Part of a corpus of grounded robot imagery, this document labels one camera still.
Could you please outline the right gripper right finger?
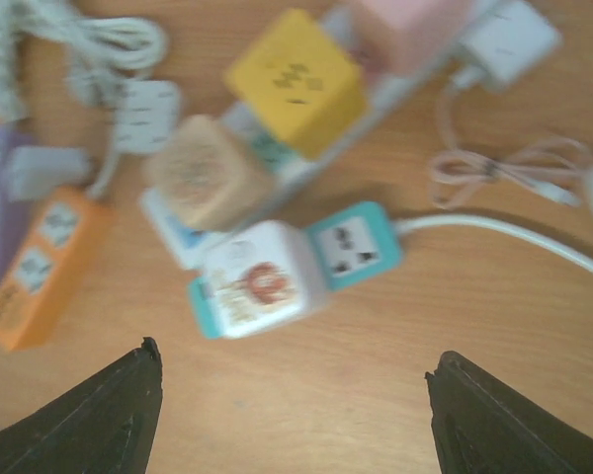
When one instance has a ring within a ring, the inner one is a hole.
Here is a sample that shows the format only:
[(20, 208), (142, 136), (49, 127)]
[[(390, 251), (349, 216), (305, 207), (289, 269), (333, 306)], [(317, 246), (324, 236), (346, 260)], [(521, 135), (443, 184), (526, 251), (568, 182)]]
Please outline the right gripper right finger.
[(463, 355), (425, 374), (443, 473), (593, 473), (593, 438)]

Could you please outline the pink cube socket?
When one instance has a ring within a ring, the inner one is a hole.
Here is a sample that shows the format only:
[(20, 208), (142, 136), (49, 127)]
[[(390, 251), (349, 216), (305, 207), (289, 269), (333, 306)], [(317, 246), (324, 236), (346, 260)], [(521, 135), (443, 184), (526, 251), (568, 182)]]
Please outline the pink cube socket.
[(358, 0), (347, 3), (355, 32), (391, 73), (425, 66), (464, 29), (469, 0)]

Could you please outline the white adapter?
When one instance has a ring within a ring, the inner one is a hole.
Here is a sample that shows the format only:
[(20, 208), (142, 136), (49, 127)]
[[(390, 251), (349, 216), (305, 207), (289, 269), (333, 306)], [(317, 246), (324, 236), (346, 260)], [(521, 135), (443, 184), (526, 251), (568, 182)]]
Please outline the white adapter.
[(174, 130), (182, 96), (168, 80), (127, 80), (114, 115), (114, 148), (126, 154), (161, 150)]

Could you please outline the white charger with pink cable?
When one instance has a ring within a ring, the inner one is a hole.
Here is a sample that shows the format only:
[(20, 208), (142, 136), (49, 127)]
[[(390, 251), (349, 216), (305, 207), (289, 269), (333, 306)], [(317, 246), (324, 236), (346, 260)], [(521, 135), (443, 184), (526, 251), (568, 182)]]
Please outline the white charger with pink cable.
[(527, 1), (506, 1), (460, 41), (464, 66), (451, 76), (436, 104), (445, 150), (429, 162), (430, 194), (442, 209), (462, 206), (482, 187), (511, 182), (550, 201), (578, 207), (567, 185), (578, 183), (592, 155), (579, 141), (554, 137), (503, 158), (491, 158), (459, 144), (453, 124), (456, 97), (481, 84), (501, 92), (547, 58), (561, 44), (560, 32)]

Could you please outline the yellow cube socket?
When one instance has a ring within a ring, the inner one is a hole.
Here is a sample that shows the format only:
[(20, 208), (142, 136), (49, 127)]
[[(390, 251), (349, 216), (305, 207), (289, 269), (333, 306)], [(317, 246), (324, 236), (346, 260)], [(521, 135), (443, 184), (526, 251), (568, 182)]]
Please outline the yellow cube socket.
[(361, 66), (303, 9), (277, 18), (229, 66), (224, 82), (276, 140), (311, 161), (368, 108)]

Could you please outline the beige cube socket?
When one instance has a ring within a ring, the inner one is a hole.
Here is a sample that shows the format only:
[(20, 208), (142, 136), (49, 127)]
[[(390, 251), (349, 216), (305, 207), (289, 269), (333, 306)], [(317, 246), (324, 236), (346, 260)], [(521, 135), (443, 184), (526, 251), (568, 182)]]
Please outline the beige cube socket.
[(231, 230), (277, 186), (251, 147), (207, 115), (184, 119), (144, 176), (182, 224), (201, 231)]

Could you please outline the small white USB charger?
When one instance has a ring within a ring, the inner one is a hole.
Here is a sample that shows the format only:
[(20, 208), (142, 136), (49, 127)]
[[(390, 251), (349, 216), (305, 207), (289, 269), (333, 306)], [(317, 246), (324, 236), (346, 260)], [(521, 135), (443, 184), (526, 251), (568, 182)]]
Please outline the small white USB charger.
[(84, 183), (91, 172), (83, 148), (20, 146), (7, 161), (7, 196), (10, 201), (45, 198), (57, 187)]

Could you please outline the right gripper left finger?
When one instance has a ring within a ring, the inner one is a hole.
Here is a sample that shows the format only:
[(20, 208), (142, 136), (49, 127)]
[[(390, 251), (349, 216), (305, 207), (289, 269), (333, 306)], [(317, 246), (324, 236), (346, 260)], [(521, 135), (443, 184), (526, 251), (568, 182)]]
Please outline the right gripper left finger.
[(0, 473), (144, 473), (162, 406), (152, 338), (0, 431)]

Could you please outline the white cube socket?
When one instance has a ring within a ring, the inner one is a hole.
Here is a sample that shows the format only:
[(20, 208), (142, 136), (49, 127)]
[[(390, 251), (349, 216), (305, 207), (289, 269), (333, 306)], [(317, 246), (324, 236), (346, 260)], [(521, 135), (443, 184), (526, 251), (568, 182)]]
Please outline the white cube socket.
[(265, 220), (210, 248), (188, 293), (206, 338), (240, 339), (321, 309), (330, 290), (306, 233)]

